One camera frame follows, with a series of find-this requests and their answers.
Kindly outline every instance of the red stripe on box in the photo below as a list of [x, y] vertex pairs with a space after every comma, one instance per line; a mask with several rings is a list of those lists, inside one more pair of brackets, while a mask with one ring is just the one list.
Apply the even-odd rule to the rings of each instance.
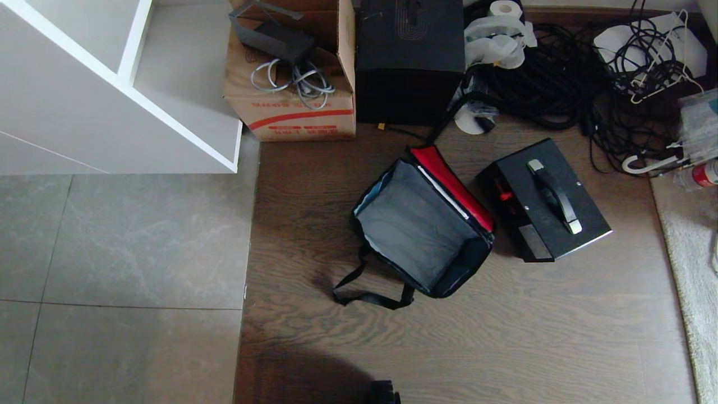
[[334, 116], [334, 115], [351, 115], [354, 114], [353, 109], [335, 109], [333, 111], [310, 111], [298, 112], [296, 114], [277, 115], [270, 118], [260, 119], [253, 124], [249, 124], [249, 129], [261, 128], [264, 125], [273, 124], [274, 122], [289, 121], [290, 119], [300, 118], [316, 118], [318, 116]]

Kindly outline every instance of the floor tile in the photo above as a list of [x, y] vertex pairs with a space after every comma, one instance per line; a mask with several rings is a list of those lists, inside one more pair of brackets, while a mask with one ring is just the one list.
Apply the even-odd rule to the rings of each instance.
[[230, 404], [241, 311], [44, 304], [26, 404]]
[[77, 175], [47, 303], [241, 308], [256, 174]]
[[0, 402], [22, 403], [39, 303], [0, 301]]
[[42, 299], [70, 179], [0, 177], [0, 299]]

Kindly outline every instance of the metal handle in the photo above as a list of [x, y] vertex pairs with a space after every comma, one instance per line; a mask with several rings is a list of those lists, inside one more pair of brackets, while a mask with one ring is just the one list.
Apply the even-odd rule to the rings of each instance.
[[553, 175], [536, 159], [529, 161], [526, 165], [528, 169], [531, 170], [531, 174], [538, 179], [545, 189], [549, 190], [551, 195], [556, 199], [556, 202], [558, 202], [563, 216], [561, 219], [566, 225], [566, 228], [568, 228], [571, 234], [580, 233], [583, 228], [581, 227], [581, 222], [579, 222], [579, 219], [576, 217], [576, 212], [571, 205], [571, 200], [566, 192], [561, 189]]

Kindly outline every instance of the open bag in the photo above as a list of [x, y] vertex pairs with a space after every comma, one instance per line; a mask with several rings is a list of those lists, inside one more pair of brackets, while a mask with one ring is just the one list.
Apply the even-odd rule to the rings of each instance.
[[[411, 304], [415, 290], [446, 298], [477, 272], [493, 247], [493, 220], [433, 145], [408, 148], [364, 192], [351, 221], [363, 243], [360, 265], [333, 290], [344, 306], [363, 300], [395, 310]], [[401, 276], [401, 300], [338, 293], [362, 274], [370, 253]]]

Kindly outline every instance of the white rug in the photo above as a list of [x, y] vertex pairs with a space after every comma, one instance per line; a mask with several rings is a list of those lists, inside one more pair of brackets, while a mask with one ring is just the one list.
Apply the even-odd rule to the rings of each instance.
[[718, 404], [718, 190], [685, 192], [651, 180], [673, 267], [701, 404]]

